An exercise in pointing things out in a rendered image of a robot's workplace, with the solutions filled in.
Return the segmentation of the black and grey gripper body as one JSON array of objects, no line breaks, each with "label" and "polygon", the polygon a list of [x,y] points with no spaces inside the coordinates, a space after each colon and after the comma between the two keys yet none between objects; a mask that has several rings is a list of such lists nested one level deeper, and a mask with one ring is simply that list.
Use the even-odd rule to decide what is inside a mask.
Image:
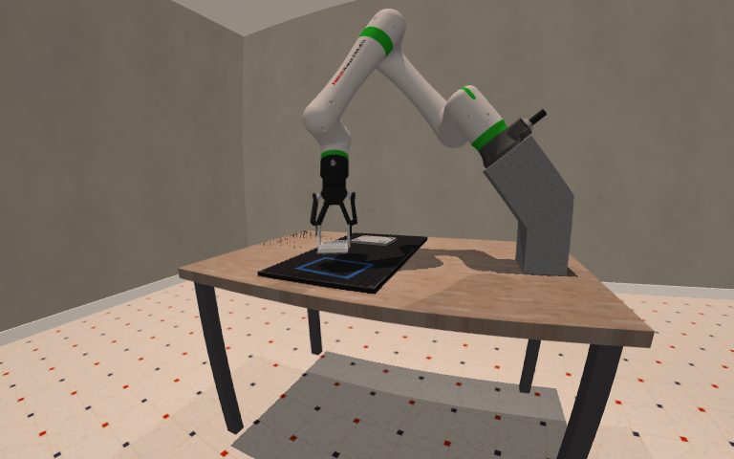
[{"label": "black and grey gripper body", "polygon": [[335,194],[337,191],[339,191],[342,201],[344,201],[348,193],[346,190],[346,177],[339,173],[330,173],[325,175],[323,177],[322,191],[320,193],[324,200],[326,199],[327,193],[329,191],[332,192],[332,195],[328,205],[339,205],[338,199]]}]

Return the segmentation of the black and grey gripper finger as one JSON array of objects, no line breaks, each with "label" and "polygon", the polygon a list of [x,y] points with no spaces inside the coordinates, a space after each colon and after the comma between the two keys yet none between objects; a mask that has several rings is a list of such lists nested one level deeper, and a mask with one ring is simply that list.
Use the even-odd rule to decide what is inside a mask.
[{"label": "black and grey gripper finger", "polygon": [[356,218],[356,205],[355,205],[355,198],[356,194],[354,192],[350,193],[348,192],[346,196],[349,197],[349,200],[351,200],[351,207],[352,207],[352,213],[353,213],[353,220],[350,220],[350,217],[348,215],[348,212],[344,206],[344,203],[342,201],[342,198],[340,196],[339,191],[336,193],[336,197],[338,199],[339,205],[341,207],[341,210],[343,212],[343,215],[345,217],[345,220],[347,222],[347,247],[350,248],[350,236],[352,236],[352,225],[357,224],[357,218]]},{"label": "black and grey gripper finger", "polygon": [[325,199],[324,204],[323,204],[323,207],[322,207],[322,209],[321,209],[321,211],[319,213],[319,216],[317,218],[317,221],[315,221],[314,220],[314,217],[316,219],[318,201],[320,200],[320,197],[322,197],[322,196],[321,196],[320,193],[317,193],[317,194],[313,193],[313,208],[312,208],[312,214],[311,214],[311,221],[310,222],[311,222],[311,224],[313,226],[316,226],[315,234],[317,236],[317,247],[319,247],[320,244],[321,244],[321,224],[323,222],[323,219],[325,217],[325,214],[327,212],[327,209],[329,208],[328,203],[329,203],[329,200],[331,198],[331,195],[332,195],[332,192],[329,191],[327,193],[326,199]]}]

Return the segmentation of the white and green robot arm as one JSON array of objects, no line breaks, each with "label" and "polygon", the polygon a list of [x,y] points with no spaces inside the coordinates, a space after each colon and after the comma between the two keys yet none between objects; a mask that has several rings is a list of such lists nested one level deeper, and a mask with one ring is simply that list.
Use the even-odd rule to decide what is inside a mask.
[{"label": "white and green robot arm", "polygon": [[507,127],[493,106],[471,85],[446,101],[402,53],[400,44],[405,29],[405,20],[398,11],[379,11],[333,78],[305,109],[303,123],[321,149],[322,179],[330,173],[342,174],[346,179],[349,176],[351,135],[340,118],[375,69],[410,99],[443,145],[457,148],[469,141],[482,156],[485,168],[522,142],[532,133],[533,125],[547,115],[542,109],[529,120],[519,119]]}]

